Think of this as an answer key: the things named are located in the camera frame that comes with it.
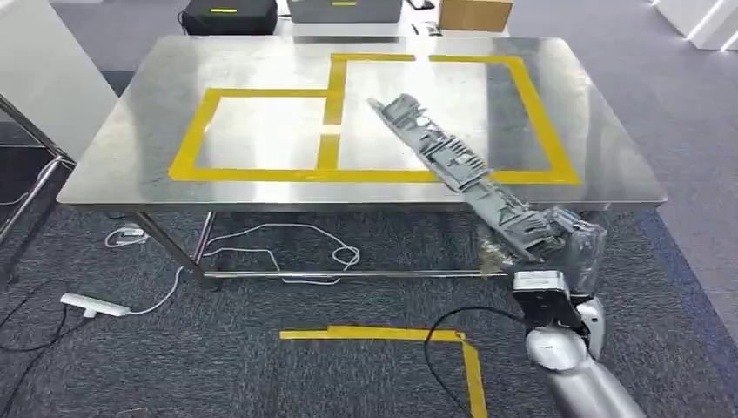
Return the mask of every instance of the yellow tape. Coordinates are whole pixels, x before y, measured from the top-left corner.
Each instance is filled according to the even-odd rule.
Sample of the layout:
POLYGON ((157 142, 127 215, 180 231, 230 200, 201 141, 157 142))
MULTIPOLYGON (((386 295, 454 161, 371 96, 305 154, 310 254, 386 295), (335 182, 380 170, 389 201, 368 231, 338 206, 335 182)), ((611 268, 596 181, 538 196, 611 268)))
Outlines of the yellow tape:
MULTIPOLYGON (((346 183, 432 183, 438 181, 428 171, 408 170, 340 170, 340 126, 346 94, 346 74, 349 61, 413 61, 408 54, 332 54, 326 89, 210 89, 205 93, 177 156, 172 161, 170 177, 178 181, 294 181, 346 183), (325 98, 323 128, 315 170, 264 170, 235 168, 197 168, 195 160, 203 131, 210 122, 218 101, 230 98, 325 98)), ((531 121, 540 147, 547 157, 550 170, 502 170, 491 179, 519 185, 579 185, 580 180, 564 151, 553 124, 546 114, 533 81, 520 57, 441 56, 432 55, 432 62, 503 64, 520 94, 520 100, 531 121)))
POLYGON ((321 89, 208 89, 221 98, 324 98, 321 89))
POLYGON ((515 87, 520 94, 520 101, 526 109, 531 126, 536 133, 538 143, 548 159, 551 169, 548 171, 537 171, 537 174, 528 177, 524 172, 509 172, 506 174, 515 178, 516 184, 532 184, 531 180, 545 180, 544 184, 562 183, 578 185, 580 180, 564 152, 559 135, 556 134, 554 126, 548 119, 546 109, 540 101, 538 92, 535 90, 533 81, 527 73, 525 62, 520 57, 477 57, 465 55, 431 55, 428 58, 436 63, 477 63, 477 64, 504 64, 510 70, 515 87))
MULTIPOLYGON (((323 125, 340 126, 344 112, 344 89, 346 88, 345 60, 331 59, 331 70, 328 73, 328 97, 323 110, 323 125)), ((339 164, 339 141, 336 133, 320 135, 318 147, 318 170, 334 170, 339 164)))
MULTIPOLYGON (((409 340, 425 341, 427 329, 388 327, 328 327, 326 330, 280 331, 281 340, 409 340)), ((462 342, 465 336, 450 330, 436 330, 431 341, 462 342)))
MULTIPOLYGON (((329 326, 324 330, 280 331, 281 340, 409 340, 425 341, 429 330, 390 327, 329 326)), ((466 342, 464 333, 438 329, 433 332, 431 341, 458 342, 464 357, 466 386, 469 391, 469 405, 473 418, 487 418, 486 400, 480 356, 477 349, 466 342)))
POLYGON ((195 159, 198 157, 205 127, 215 114, 219 101, 220 95, 217 91, 205 91, 203 101, 198 111, 195 112, 182 140, 182 145, 179 146, 179 151, 169 167, 169 175, 172 179, 186 179, 195 168, 195 159))
POLYGON ((474 418, 486 418, 486 400, 480 368, 480 354, 476 348, 466 341, 461 342, 461 352, 464 355, 466 386, 469 390, 469 404, 472 408, 472 416, 474 418))

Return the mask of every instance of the metal rack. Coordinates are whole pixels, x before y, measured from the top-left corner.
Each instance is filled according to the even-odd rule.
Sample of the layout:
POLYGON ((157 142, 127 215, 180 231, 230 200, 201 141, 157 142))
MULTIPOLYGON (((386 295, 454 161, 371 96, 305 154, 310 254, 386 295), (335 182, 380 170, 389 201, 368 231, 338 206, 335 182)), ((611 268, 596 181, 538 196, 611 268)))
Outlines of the metal rack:
POLYGON ((0 111, 4 111, 13 121, 23 128, 31 138, 46 148, 46 150, 53 156, 53 159, 45 167, 45 170, 43 170, 43 172, 39 172, 40 175, 37 177, 28 193, 26 193, 25 197, 17 203, 15 209, 13 209, 13 213, 5 220, 3 226, 0 227, 0 246, 2 246, 12 234, 13 228, 21 219, 23 214, 28 210, 30 204, 38 196, 46 183, 49 182, 51 176, 54 175, 54 172, 56 172, 60 166, 74 165, 74 161, 2 94, 0 94, 0 111))

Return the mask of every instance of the metal table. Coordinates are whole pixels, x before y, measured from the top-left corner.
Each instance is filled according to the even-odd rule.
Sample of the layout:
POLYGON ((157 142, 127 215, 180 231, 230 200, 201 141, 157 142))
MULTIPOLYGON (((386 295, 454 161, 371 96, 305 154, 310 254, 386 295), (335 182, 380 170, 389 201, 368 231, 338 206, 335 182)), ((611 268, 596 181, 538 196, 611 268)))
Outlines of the metal table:
MULTIPOLYGON (((204 272, 214 213, 462 210, 366 104, 401 92, 533 205, 599 211, 666 201, 565 42, 453 37, 164 38, 58 200, 135 213, 201 277, 288 276, 204 272), (192 257, 146 214, 182 208, 211 211, 192 257)), ((414 275, 372 274, 387 273, 414 275)), ((479 272, 431 275, 460 274, 479 272)))

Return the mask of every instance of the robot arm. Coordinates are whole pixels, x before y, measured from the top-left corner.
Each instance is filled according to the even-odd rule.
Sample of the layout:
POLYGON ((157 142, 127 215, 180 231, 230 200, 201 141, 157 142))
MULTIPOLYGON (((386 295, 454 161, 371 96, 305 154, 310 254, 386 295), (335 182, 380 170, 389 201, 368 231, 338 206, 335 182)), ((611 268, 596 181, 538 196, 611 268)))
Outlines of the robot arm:
POLYGON ((427 118, 412 96, 402 94, 388 105, 369 99, 369 105, 499 238, 501 244, 487 251, 503 272, 514 275, 513 296, 531 328, 528 356, 546 374, 564 415, 645 416, 596 361, 605 334, 604 309, 594 295, 605 229, 565 209, 531 210, 488 181, 485 162, 427 118), (555 261, 560 268, 551 270, 555 261))

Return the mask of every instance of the gray carpet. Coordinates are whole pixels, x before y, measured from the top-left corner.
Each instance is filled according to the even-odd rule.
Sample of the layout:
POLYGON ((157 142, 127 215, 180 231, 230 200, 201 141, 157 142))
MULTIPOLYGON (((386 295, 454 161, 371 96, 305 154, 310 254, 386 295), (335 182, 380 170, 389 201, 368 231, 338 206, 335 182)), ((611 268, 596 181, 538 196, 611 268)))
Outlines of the gray carpet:
MULTIPOLYGON (((155 243, 106 249, 102 238, 120 222, 48 206, 52 196, 46 193, 46 203, 35 204, 24 221, 27 227, 53 209, 12 269, 12 283, 0 293, 0 315, 49 279, 68 280, 75 291, 135 308, 148 307, 165 292, 175 265, 155 243)), ((158 219, 193 246, 201 218, 158 219)), ((267 220, 308 222, 335 232, 360 247, 362 269, 475 265, 474 219, 464 213, 225 214, 216 233, 267 220)), ((0 260, 16 251, 24 241, 20 235, 0 249, 0 260)), ((328 256, 332 243, 314 234, 273 230, 235 241, 229 245, 269 244, 283 268, 339 267, 328 256)), ((610 329, 605 363, 649 416, 738 416, 730 399, 734 390, 726 386, 732 383, 711 360, 683 290, 660 267, 638 218, 617 215, 610 242, 601 291, 610 329)), ((257 258, 213 261, 221 268, 236 262, 270 267, 257 258)), ((45 289, 0 340, 29 345, 48 339, 58 318, 54 300, 62 291, 45 289)), ((132 408, 146 408, 150 417, 460 416, 428 373, 419 343, 281 341, 278 331, 351 324, 428 327, 445 311, 468 304, 517 312, 504 286, 487 280, 347 280, 335 287, 232 280, 219 293, 204 293, 186 280, 151 315, 100 318, 65 339, 31 371, 10 416, 113 417, 132 408)), ((716 320, 709 305, 705 314, 716 320)), ((487 313, 463 314, 447 327, 463 330, 480 351, 490 416, 556 414, 541 375, 523 353, 522 329, 487 313)), ((727 335, 724 328, 718 331, 727 335)), ((735 358, 735 346, 721 349, 735 358)), ((466 399, 458 347, 437 343, 432 356, 466 399)), ((0 393, 9 392, 29 358, 0 355, 0 393)))

